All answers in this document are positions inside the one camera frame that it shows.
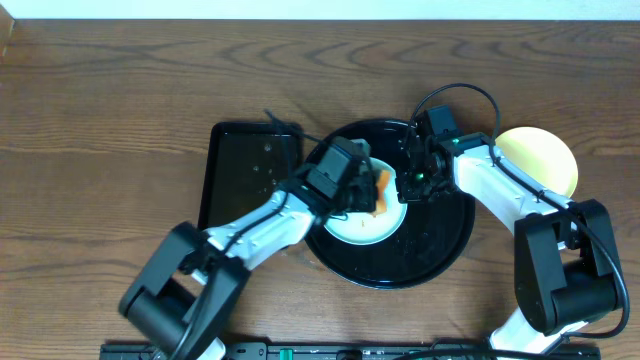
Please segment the orange green scrub sponge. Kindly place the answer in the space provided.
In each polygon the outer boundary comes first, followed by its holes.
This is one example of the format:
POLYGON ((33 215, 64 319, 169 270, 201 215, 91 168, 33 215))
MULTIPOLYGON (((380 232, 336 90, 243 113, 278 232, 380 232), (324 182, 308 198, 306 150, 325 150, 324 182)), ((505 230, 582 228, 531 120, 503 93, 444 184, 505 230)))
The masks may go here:
POLYGON ((389 186, 390 181, 391 181, 390 171, 383 169, 378 172, 378 177, 375 184, 376 191, 377 191, 377 199, 375 202, 375 209, 371 213, 373 217, 382 215, 387 211, 388 205, 387 205, 387 200, 385 198, 385 191, 389 186))

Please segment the light blue plate top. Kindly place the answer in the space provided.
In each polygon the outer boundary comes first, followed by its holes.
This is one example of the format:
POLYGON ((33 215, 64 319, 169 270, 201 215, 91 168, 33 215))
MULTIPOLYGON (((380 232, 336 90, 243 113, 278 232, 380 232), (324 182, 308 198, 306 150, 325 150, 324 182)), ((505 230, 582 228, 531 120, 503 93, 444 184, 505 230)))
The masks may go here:
POLYGON ((391 181, 385 191, 387 211, 377 217, 370 213, 346 213, 342 217, 329 219, 324 228, 336 239, 352 245, 372 245, 391 236, 402 224, 407 213, 407 204, 398 200, 396 172, 386 162, 372 158, 374 170, 388 170, 391 181))

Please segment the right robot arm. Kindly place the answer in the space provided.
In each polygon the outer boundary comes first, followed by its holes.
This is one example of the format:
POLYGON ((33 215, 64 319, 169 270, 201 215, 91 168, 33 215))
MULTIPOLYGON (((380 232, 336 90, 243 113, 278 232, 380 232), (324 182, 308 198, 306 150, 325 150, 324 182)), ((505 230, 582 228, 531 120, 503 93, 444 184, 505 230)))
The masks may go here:
POLYGON ((514 236, 518 307, 489 344, 496 356, 549 354, 583 327, 620 310, 626 326, 630 299, 610 216, 596 200, 575 202, 513 164, 494 139, 458 130, 409 130, 409 165, 399 175, 403 202, 459 192, 482 203, 514 236))

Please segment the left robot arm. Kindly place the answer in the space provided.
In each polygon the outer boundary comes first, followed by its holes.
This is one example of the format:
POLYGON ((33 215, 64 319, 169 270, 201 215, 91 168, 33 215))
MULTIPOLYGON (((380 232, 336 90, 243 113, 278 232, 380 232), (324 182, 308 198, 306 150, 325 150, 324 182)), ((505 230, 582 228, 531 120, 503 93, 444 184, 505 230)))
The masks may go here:
POLYGON ((118 310, 170 359, 221 359, 219 338, 251 272, 343 212, 382 209, 386 170, 323 171, 306 164, 266 203, 226 225, 174 227, 120 300, 118 310))

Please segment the yellow plate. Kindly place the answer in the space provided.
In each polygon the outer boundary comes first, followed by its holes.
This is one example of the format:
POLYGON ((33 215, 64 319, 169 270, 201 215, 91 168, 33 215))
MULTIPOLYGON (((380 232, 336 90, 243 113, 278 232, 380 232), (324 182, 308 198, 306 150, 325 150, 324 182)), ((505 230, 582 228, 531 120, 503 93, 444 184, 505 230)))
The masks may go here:
POLYGON ((571 197, 578 184, 578 165, 570 148, 553 133, 517 127, 499 135, 496 145, 518 168, 546 188, 571 197))

